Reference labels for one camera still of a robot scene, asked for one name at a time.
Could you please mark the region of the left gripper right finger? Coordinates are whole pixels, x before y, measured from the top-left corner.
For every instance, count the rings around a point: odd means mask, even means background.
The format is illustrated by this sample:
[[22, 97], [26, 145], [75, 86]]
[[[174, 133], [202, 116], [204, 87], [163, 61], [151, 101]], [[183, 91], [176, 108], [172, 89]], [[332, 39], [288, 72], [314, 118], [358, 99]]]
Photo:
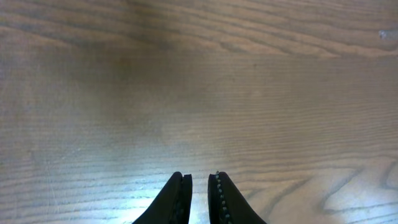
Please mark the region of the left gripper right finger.
[[211, 224], [266, 224], [225, 172], [209, 175], [208, 213]]

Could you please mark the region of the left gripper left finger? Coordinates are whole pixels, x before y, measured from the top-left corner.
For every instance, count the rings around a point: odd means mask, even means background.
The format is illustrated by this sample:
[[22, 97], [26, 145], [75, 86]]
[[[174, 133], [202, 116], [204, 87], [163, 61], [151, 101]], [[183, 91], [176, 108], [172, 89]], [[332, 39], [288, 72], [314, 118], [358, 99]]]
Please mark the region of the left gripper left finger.
[[174, 172], [154, 201], [132, 224], [188, 224], [192, 192], [192, 175]]

